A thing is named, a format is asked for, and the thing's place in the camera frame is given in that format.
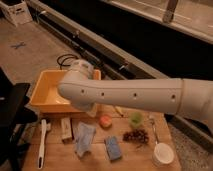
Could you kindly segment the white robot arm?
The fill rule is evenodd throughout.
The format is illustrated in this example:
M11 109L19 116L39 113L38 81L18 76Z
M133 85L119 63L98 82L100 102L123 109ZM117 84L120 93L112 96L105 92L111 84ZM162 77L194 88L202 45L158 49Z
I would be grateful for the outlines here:
M169 78L95 80L94 67L75 60L59 81L58 93L81 111L95 103L179 115L213 133L213 81Z

